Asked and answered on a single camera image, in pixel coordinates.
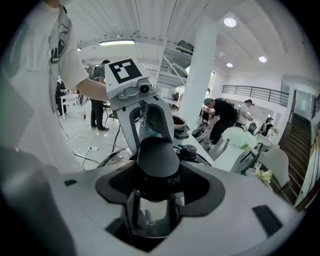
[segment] fluorescent light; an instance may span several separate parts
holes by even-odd
[[[100,42],[101,46],[113,46],[113,45],[134,45],[134,40],[113,40],[113,41],[104,41]]]
[[[231,17],[225,18],[223,22],[227,27],[230,27],[230,28],[235,27],[237,24],[237,22]]]
[[[264,57],[264,56],[260,56],[259,57],[259,61],[262,62],[262,63],[266,63],[267,62],[267,58]]]

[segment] tiled floor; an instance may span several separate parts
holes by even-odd
[[[107,111],[109,115],[112,113],[110,109],[108,109]],[[69,107],[68,112],[69,114],[65,116],[65,120],[63,120],[62,116],[59,117],[60,124],[67,134],[67,136],[65,136],[65,140],[68,144],[70,144],[72,151],[77,155],[85,157],[87,154],[88,159],[96,160],[100,163],[103,159],[111,154],[115,136],[119,129],[119,121],[117,119],[113,121],[112,118],[108,118],[105,124],[107,114],[106,111],[104,111],[102,121],[103,124],[105,124],[105,126],[109,128],[109,131],[99,132],[97,129],[91,130],[90,101],[85,104],[85,108],[83,106],[78,106],[78,118],[76,117],[76,109],[74,105]],[[115,151],[126,148],[127,146],[127,141],[120,129],[119,135],[116,140]],[[98,150],[90,150],[88,152],[89,147],[98,147]],[[83,164],[83,158],[77,156],[75,156],[75,158],[81,165]],[[86,170],[90,170],[96,168],[97,164],[92,161],[85,160],[83,167]]]

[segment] camera lens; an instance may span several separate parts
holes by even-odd
[[[149,92],[149,86],[148,85],[141,86],[140,92],[142,92],[143,94]]]

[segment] white t-shirt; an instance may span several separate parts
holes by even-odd
[[[21,23],[2,56],[0,143],[31,153],[61,172],[76,172],[82,168],[66,144],[49,91],[49,36],[59,13],[59,8],[41,1]],[[69,33],[58,72],[65,86],[74,88],[88,73],[79,57],[72,28]]]
[[[247,123],[247,116],[248,116],[248,106],[243,103],[239,108],[239,120],[238,123],[246,125]]]

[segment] wooden stair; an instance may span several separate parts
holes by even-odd
[[[311,150],[310,121],[298,114],[293,114],[292,124],[285,143],[279,143],[289,158],[288,172],[291,186],[282,198],[294,205],[304,183]]]

